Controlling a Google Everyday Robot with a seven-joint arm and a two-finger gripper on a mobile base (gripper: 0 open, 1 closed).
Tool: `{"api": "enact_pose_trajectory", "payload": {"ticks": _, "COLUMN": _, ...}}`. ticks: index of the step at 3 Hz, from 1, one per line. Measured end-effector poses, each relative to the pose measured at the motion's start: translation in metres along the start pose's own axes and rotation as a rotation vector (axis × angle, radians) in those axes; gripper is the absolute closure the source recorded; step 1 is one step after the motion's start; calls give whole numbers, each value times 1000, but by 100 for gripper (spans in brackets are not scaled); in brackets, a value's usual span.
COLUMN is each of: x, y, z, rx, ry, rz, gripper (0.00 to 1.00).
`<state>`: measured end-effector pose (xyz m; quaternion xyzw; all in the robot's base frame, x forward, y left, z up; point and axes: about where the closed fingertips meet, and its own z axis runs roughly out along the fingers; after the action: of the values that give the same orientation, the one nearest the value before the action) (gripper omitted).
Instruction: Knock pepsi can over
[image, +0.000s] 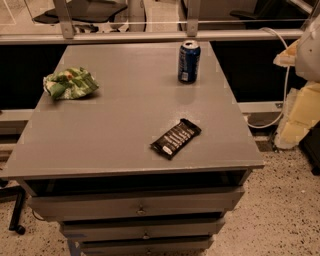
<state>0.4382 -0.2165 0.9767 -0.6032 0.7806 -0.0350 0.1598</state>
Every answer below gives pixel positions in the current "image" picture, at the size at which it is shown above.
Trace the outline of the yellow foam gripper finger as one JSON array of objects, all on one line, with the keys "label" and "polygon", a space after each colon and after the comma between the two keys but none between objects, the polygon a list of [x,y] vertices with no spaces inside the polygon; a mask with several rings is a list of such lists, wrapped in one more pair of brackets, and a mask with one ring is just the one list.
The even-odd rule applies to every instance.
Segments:
[{"label": "yellow foam gripper finger", "polygon": [[299,43],[298,40],[294,41],[285,50],[277,54],[273,60],[273,63],[280,67],[294,66],[298,43]]},{"label": "yellow foam gripper finger", "polygon": [[307,82],[301,89],[292,88],[283,114],[274,144],[280,149],[291,149],[320,121],[320,84]]}]

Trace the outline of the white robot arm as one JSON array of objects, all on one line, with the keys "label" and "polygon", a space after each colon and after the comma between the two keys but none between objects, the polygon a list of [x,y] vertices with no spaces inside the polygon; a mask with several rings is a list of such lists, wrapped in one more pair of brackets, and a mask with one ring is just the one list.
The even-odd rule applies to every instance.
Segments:
[{"label": "white robot arm", "polygon": [[294,66],[296,75],[307,81],[301,89],[290,90],[274,139],[278,148],[291,149],[320,121],[320,15],[273,63]]}]

